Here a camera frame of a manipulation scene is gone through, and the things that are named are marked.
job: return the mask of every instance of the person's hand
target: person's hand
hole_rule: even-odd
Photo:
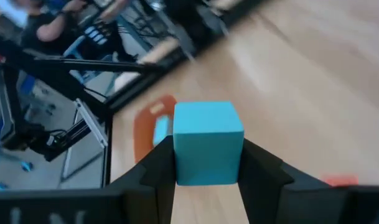
[[[71,0],[65,5],[65,7],[63,7],[62,10],[65,12],[78,12],[78,11],[81,11],[85,5],[87,5],[86,1]]]
[[[123,8],[129,3],[129,0],[116,0],[112,5],[105,9],[100,15],[100,19],[104,22],[113,21]]]

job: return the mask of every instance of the black shirt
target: black shirt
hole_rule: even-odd
[[[51,13],[44,13],[38,16],[29,16],[27,25],[21,37],[21,45],[24,48],[33,49],[44,54],[62,55],[68,47],[78,38],[72,27],[67,26],[62,34],[50,42],[43,42],[37,37],[37,30],[50,24],[55,19]]]

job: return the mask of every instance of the blue object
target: blue object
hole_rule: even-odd
[[[0,183],[0,190],[6,190],[7,188],[7,185]]]
[[[22,85],[19,90],[19,94],[29,95],[32,93],[35,85],[35,78],[30,75],[26,75],[25,80],[22,82]]]
[[[173,136],[178,185],[237,182],[245,132],[230,102],[176,104]]]
[[[31,162],[21,162],[23,171],[30,172],[33,170],[33,163]]]
[[[153,134],[153,146],[157,146],[164,138],[171,134],[171,120],[168,116],[161,116],[156,119]]]

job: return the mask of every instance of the person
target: person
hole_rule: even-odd
[[[129,2],[130,0],[116,0],[100,17],[104,21],[112,21]],[[149,16],[154,14],[146,0],[139,0],[139,3],[146,14]],[[207,38],[210,38],[213,32],[197,10],[197,6],[203,4],[202,0],[163,0],[163,3],[166,6],[166,14],[185,29],[196,46],[200,47],[207,43]]]
[[[13,0],[13,3],[28,13],[27,25],[21,36],[21,45],[25,48],[50,55],[62,55],[80,36],[75,32],[75,18],[86,6],[85,1],[71,0],[57,15],[43,12],[44,0]],[[109,28],[111,34],[102,47],[96,46],[90,40],[84,40],[78,46],[82,57],[96,60],[106,54],[117,52],[119,61],[135,62],[135,58],[128,54],[123,46],[117,23],[109,24]]]

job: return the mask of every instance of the black metal frame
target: black metal frame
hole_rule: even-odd
[[[231,26],[258,3],[243,0],[228,11],[223,20]],[[66,62],[65,70],[57,68],[54,71],[50,68],[55,62],[48,60],[45,62],[48,68],[35,68],[33,64],[27,64],[37,63],[33,57],[14,47],[3,49],[4,41],[0,40],[0,54],[7,61],[0,67],[23,69],[60,90],[72,101],[80,98],[101,123],[105,122],[109,142],[112,141],[113,115],[185,60],[181,50],[173,51],[157,64],[157,69],[164,69],[137,77],[103,104],[86,93],[66,71],[72,63],[79,69],[78,64],[84,64]],[[99,66],[103,70],[115,68],[107,68],[109,65],[105,64]],[[143,72],[150,67],[128,65],[124,68]],[[89,132],[82,121],[74,125],[68,134],[75,142]],[[102,189],[0,192],[0,222],[48,223],[58,219],[65,223],[171,222],[175,192],[175,156],[171,136],[112,184],[110,163],[111,144],[104,156],[102,179],[105,187]],[[241,154],[238,185],[250,223],[379,223],[379,187],[330,187],[247,140]]]

